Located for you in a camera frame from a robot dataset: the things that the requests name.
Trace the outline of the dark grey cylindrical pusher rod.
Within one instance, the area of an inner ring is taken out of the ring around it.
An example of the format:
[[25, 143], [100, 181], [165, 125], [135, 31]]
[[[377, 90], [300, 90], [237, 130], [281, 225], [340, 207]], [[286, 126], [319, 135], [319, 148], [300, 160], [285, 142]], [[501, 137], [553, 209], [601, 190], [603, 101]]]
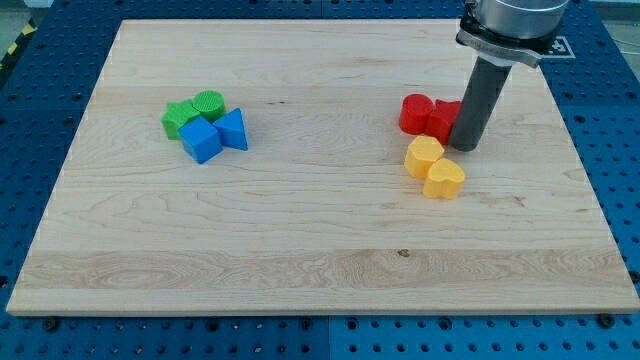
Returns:
[[510, 71], [511, 66], [497, 66], [482, 57], [476, 59], [449, 135], [450, 146], [463, 152], [476, 149]]

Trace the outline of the black gripper mount plate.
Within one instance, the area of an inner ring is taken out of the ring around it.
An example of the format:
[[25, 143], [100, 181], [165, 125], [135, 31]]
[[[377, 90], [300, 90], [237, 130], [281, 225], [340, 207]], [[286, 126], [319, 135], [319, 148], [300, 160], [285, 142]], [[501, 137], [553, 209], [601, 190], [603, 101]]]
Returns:
[[524, 12], [481, 14], [467, 11], [456, 41], [497, 66], [522, 63], [536, 68], [557, 34], [557, 18]]

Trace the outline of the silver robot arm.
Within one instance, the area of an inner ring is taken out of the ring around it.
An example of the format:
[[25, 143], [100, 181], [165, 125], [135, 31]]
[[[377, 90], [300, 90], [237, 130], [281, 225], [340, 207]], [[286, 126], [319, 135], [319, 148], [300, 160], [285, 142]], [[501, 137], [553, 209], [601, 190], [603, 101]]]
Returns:
[[565, 0], [469, 0], [456, 42], [477, 52], [449, 135], [449, 145], [469, 152], [482, 137], [512, 67], [536, 68], [551, 48]]

